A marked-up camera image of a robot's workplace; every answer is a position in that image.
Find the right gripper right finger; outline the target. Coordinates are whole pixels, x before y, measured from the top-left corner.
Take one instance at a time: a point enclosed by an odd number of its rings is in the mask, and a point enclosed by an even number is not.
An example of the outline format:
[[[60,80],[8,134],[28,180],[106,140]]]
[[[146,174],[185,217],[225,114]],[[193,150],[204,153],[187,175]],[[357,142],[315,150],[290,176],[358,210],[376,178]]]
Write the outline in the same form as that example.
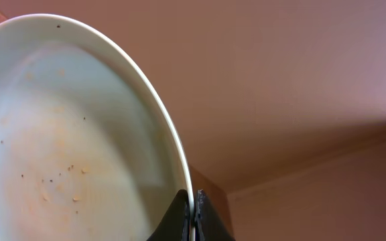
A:
[[[196,241],[235,241],[203,189],[196,192],[194,205]]]

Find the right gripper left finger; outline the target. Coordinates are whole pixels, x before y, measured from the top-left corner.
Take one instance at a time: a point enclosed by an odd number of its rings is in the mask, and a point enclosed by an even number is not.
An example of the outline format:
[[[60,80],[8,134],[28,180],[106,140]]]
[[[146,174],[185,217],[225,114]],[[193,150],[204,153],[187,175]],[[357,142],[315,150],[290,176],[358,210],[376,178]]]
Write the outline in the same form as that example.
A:
[[[188,192],[185,189],[180,189],[147,241],[188,241],[189,237],[190,205]]]

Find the white plate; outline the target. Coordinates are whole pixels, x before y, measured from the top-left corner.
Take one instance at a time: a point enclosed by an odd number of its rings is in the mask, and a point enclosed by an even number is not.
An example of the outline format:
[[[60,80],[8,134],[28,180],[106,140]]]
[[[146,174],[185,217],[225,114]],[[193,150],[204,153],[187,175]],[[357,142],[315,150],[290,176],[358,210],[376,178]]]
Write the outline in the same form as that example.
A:
[[[139,66],[85,23],[0,23],[0,240],[146,240],[179,191],[175,126]]]

